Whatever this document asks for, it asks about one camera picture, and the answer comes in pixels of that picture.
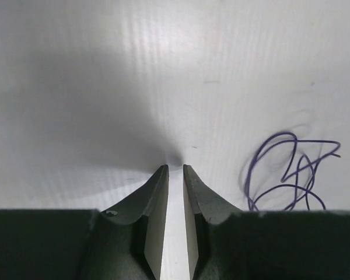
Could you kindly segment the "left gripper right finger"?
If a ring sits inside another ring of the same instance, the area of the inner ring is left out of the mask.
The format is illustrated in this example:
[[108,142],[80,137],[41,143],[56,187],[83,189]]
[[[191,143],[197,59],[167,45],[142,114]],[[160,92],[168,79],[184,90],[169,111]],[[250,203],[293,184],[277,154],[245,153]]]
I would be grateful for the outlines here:
[[242,211],[183,182],[191,279],[350,279],[350,211]]

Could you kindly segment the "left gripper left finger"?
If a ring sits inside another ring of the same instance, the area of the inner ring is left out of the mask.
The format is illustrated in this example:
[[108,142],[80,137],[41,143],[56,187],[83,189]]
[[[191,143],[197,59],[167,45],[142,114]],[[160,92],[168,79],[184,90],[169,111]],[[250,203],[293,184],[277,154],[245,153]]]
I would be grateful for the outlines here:
[[0,209],[0,279],[159,279],[169,168],[104,211]]

